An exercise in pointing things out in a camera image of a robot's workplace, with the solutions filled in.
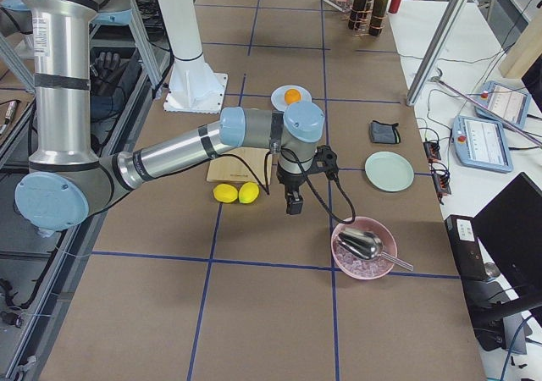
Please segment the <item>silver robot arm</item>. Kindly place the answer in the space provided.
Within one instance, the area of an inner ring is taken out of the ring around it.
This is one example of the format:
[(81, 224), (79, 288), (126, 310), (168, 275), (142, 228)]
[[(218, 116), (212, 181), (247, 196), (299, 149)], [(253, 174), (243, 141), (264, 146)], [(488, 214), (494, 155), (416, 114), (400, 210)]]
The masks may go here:
[(338, 179), (336, 154), (321, 143), (324, 112), (311, 100), (282, 111), (223, 104), (227, 77), (204, 58), (194, 0), (158, 0), (173, 60), (165, 107), (217, 113), (218, 120), (150, 146), (123, 144), (99, 155), (91, 145), (90, 25), (100, 14), (128, 8), (131, 0), (22, 1), (33, 27), (37, 138), (14, 203), (38, 229), (75, 227), (147, 182), (239, 147), (278, 156), (277, 177), (290, 215), (301, 212), (301, 186), (312, 175)]

